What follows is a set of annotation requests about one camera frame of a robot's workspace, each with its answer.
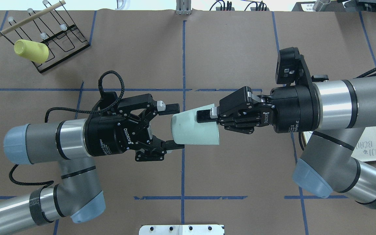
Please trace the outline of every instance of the black wire rack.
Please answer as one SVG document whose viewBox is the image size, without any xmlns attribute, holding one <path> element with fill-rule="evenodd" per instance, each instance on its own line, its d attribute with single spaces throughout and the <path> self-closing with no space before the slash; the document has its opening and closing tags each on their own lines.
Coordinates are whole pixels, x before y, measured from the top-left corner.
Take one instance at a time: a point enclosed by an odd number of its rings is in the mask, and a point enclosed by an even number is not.
<svg viewBox="0 0 376 235">
<path fill-rule="evenodd" d="M 13 43 L 12 40 L 7 37 L 7 34 L 12 31 L 17 34 L 19 39 L 33 41 L 29 36 L 30 33 L 27 34 L 23 29 L 24 25 L 31 24 L 31 22 L 33 22 L 40 33 L 39 36 L 42 41 L 39 42 L 45 44 L 49 49 L 49 56 L 45 62 L 41 64 L 32 62 L 39 73 L 48 71 L 49 69 L 91 46 L 83 33 L 79 30 L 69 12 L 66 10 L 64 4 L 66 4 L 64 0 L 59 1 L 54 5 L 51 5 L 51 3 L 49 3 L 47 0 L 44 0 L 43 5 L 46 7 L 46 9 L 36 12 L 29 8 L 27 10 L 28 18 L 18 23 L 13 17 L 9 17 L 8 22 L 10 27 L 0 31 L 0 36 L 6 38 L 12 45 L 15 43 Z M 63 17 L 59 11 L 56 10 L 59 7 L 63 7 L 64 12 L 66 13 L 63 14 Z M 53 22 L 47 22 L 47 18 L 45 20 L 42 19 L 42 16 L 48 13 L 51 15 L 51 17 L 49 16 L 49 20 L 52 20 Z M 53 27 L 50 28 L 48 25 L 58 25 L 58 31 L 54 30 Z"/>
</svg>

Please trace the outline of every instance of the white tray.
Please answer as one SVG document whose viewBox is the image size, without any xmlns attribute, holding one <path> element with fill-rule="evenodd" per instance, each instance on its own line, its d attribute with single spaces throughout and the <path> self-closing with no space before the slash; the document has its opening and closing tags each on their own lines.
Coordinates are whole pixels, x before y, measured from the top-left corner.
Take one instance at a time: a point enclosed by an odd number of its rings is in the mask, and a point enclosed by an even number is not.
<svg viewBox="0 0 376 235">
<path fill-rule="evenodd" d="M 142 226 L 139 235 L 224 235 L 224 225 Z"/>
<path fill-rule="evenodd" d="M 306 131 L 303 134 L 307 144 L 312 131 Z M 362 162 L 376 161 L 376 126 L 365 128 L 351 156 Z"/>
</svg>

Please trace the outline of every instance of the light green cup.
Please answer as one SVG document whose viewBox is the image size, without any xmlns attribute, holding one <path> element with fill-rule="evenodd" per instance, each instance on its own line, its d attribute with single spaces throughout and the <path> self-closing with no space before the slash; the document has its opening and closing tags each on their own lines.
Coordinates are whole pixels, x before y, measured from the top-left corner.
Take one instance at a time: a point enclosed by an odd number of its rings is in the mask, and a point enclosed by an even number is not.
<svg viewBox="0 0 376 235">
<path fill-rule="evenodd" d="M 173 140 L 177 144 L 219 145 L 218 125 L 216 122 L 197 122 L 197 111 L 209 110 L 214 104 L 177 113 L 172 116 L 171 129 Z"/>
<path fill-rule="evenodd" d="M 49 57 L 49 48 L 43 43 L 20 39 L 14 44 L 17 55 L 42 64 Z"/>
</svg>

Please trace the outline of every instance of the black braided cable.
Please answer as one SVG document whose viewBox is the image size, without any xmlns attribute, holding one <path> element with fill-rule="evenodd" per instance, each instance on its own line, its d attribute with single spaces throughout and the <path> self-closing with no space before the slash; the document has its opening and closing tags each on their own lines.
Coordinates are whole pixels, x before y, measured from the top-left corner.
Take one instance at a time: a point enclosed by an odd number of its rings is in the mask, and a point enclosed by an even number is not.
<svg viewBox="0 0 376 235">
<path fill-rule="evenodd" d="M 298 142 L 300 143 L 301 150 L 304 151 L 304 144 L 303 144 L 303 137 L 302 137 L 302 135 L 303 135 L 302 132 L 298 133 Z"/>
<path fill-rule="evenodd" d="M 376 72 L 376 67 L 373 68 L 373 69 L 371 69 L 371 70 L 369 70 L 369 71 L 366 72 L 366 73 L 361 74 L 360 76 L 357 76 L 356 78 L 369 77 L 369 76 L 376 76 L 376 73 L 371 74 L 371 73 L 373 73 L 373 72 Z"/>
<path fill-rule="evenodd" d="M 26 182 L 20 182 L 20 181 L 17 181 L 14 179 L 14 177 L 12 177 L 12 173 L 14 173 L 15 169 L 18 167 L 18 164 L 15 164 L 11 171 L 9 171 L 9 179 L 11 180 L 12 183 L 15 183 L 15 184 L 18 184 L 18 185 L 22 185 L 22 186 L 38 186 L 38 185 L 44 185 L 43 188 L 47 188 L 49 186 L 51 186 L 54 181 L 53 180 L 49 180 L 49 181 L 45 181 L 45 182 L 36 182 L 36 183 L 26 183 Z"/>
<path fill-rule="evenodd" d="M 66 107 L 53 107 L 53 108 L 50 108 L 50 109 L 47 110 L 46 116 L 44 118 L 44 122 L 48 122 L 49 114 L 50 114 L 51 111 L 54 111 L 54 110 L 63 110 L 63 111 L 69 111 L 69 112 L 74 112 L 74 113 L 86 113 L 86 114 L 103 113 L 103 112 L 109 111 L 114 105 L 116 105 L 118 102 L 120 102 L 120 100 L 123 98 L 123 95 L 124 95 L 124 81 L 123 81 L 123 79 L 121 78 L 120 74 L 118 74 L 116 71 L 110 70 L 110 71 L 103 73 L 101 75 L 100 79 L 98 80 L 98 89 L 100 90 L 101 97 L 103 97 L 103 92 L 104 92 L 104 89 L 102 87 L 102 79 L 107 74 L 110 74 L 110 73 L 114 74 L 119 79 L 120 85 L 121 85 L 121 91 L 120 91 L 119 97 L 112 104 L 110 104 L 108 107 L 101 109 L 101 110 L 77 110 L 77 109 L 66 108 Z"/>
</svg>

